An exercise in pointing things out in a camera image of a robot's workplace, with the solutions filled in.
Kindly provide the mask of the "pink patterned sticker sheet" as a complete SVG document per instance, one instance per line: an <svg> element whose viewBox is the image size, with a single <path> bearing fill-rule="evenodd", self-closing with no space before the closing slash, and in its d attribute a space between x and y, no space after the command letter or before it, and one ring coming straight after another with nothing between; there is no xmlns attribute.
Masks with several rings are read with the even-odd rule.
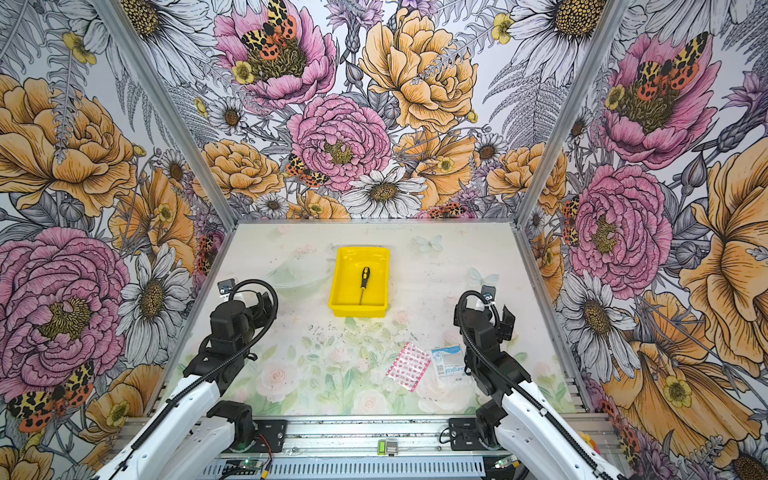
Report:
<svg viewBox="0 0 768 480"><path fill-rule="evenodd" d="M431 354L408 342L386 372L386 377L414 392L431 364Z"/></svg>

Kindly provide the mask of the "yellow plastic bin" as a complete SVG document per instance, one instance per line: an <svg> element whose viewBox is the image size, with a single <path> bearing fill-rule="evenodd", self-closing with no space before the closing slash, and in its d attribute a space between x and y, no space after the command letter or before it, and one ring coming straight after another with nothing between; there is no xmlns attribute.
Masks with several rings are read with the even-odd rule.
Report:
<svg viewBox="0 0 768 480"><path fill-rule="evenodd" d="M328 307L335 317L383 318L389 301L390 250L374 246L346 246L337 251ZM362 269L371 276L363 303L359 302Z"/></svg>

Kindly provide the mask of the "small green display module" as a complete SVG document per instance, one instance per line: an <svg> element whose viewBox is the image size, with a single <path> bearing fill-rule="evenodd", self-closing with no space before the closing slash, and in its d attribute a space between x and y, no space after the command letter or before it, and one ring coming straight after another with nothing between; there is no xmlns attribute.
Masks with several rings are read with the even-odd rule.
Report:
<svg viewBox="0 0 768 480"><path fill-rule="evenodd" d="M393 439L380 439L377 443L379 456L395 456L398 454L398 442Z"/></svg>

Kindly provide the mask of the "right green circuit board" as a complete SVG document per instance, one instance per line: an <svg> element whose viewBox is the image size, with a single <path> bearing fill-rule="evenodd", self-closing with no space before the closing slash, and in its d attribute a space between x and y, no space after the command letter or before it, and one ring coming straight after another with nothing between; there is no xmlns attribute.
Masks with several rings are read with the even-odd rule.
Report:
<svg viewBox="0 0 768 480"><path fill-rule="evenodd" d="M516 469L519 467L519 465L520 465L519 459L514 454L510 454L506 457L503 457L497 460L494 463L493 468L496 470L506 470L509 468Z"/></svg>

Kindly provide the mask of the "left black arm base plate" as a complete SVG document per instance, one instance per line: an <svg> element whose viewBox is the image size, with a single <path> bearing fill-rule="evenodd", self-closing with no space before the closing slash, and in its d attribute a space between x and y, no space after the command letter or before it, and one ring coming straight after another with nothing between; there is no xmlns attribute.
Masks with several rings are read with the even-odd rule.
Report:
<svg viewBox="0 0 768 480"><path fill-rule="evenodd" d="M283 419L254 419L246 428L244 453L282 453L287 438L288 421Z"/></svg>

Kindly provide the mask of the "left green circuit board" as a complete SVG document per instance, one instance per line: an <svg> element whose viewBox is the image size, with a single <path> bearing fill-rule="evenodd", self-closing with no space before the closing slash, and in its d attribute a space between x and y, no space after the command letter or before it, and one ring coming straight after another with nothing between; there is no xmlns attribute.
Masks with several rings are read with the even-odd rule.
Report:
<svg viewBox="0 0 768 480"><path fill-rule="evenodd" d="M265 462L262 460L244 459L244 460L232 460L227 461L222 471L221 478L227 478L229 476L236 475L261 475Z"/></svg>

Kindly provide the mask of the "clear blue labelled packet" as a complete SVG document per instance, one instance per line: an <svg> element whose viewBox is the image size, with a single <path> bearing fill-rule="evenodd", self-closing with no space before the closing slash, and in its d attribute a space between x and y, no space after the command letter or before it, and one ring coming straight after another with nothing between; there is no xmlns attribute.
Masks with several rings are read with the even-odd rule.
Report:
<svg viewBox="0 0 768 480"><path fill-rule="evenodd" d="M432 349L430 353L439 380L455 381L465 375L464 350L459 345Z"/></svg>

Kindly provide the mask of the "black yellow handled screwdriver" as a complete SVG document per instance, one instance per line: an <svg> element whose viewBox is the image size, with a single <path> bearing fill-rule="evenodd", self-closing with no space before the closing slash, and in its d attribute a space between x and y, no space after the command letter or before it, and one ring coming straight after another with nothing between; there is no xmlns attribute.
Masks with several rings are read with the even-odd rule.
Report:
<svg viewBox="0 0 768 480"><path fill-rule="evenodd" d="M371 270L368 266L365 266L361 272L360 294L359 294L359 302L358 302L359 305L363 303L363 298L368 287L370 276L371 276Z"/></svg>

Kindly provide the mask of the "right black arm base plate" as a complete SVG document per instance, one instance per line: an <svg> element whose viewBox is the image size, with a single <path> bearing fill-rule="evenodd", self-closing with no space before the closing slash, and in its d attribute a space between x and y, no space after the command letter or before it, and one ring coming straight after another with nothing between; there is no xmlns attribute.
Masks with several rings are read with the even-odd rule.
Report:
<svg viewBox="0 0 768 480"><path fill-rule="evenodd" d="M487 447L480 439L475 418L449 418L448 444L452 451L484 451Z"/></svg>

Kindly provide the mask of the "green circuit board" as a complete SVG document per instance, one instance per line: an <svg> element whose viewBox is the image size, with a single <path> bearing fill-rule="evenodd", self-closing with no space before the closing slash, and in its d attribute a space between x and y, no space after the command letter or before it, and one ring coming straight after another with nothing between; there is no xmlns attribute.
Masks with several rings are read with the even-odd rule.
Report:
<svg viewBox="0 0 768 480"><path fill-rule="evenodd" d="M493 468L496 470L506 470L509 468L516 469L519 467L519 465L520 465L519 459L514 454L510 454L506 457L503 457L497 460L494 463Z"/></svg>
<svg viewBox="0 0 768 480"><path fill-rule="evenodd" d="M236 475L261 475L265 462L262 460L244 459L244 460L232 460L227 461L222 471L221 478L227 478L229 476Z"/></svg>

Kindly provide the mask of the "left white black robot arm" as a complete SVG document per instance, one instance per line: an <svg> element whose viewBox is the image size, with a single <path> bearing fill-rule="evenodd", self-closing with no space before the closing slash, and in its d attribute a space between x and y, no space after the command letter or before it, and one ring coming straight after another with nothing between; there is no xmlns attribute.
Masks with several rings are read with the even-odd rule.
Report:
<svg viewBox="0 0 768 480"><path fill-rule="evenodd" d="M256 436L252 408L224 393L251 349L277 318L279 297L267 282L236 284L209 317L210 333L171 396L94 479L195 479L225 450L249 447Z"/></svg>

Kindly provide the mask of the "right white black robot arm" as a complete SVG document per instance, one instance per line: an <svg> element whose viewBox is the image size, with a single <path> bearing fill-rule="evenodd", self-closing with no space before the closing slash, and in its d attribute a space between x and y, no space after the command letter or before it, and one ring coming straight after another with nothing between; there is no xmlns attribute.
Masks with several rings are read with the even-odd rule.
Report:
<svg viewBox="0 0 768 480"><path fill-rule="evenodd" d="M490 398L475 413L484 446L515 455L537 479L624 479L552 408L530 374L501 343L515 317L498 310L493 296L468 290L454 308L462 337L464 372Z"/></svg>

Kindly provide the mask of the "aluminium front rail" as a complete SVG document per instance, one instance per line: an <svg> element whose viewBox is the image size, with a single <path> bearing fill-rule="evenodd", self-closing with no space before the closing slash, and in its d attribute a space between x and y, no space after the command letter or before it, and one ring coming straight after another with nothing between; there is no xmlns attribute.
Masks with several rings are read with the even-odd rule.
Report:
<svg viewBox="0 0 768 480"><path fill-rule="evenodd" d="M511 453L503 449L452 451L449 418L472 415L297 416L254 419L288 421L282 453L227 450L204 467L201 478L222 479L227 461L265 462L261 475L224 479L537 479L520 461L496 470ZM398 454L379 456L380 439L398 442Z"/></svg>

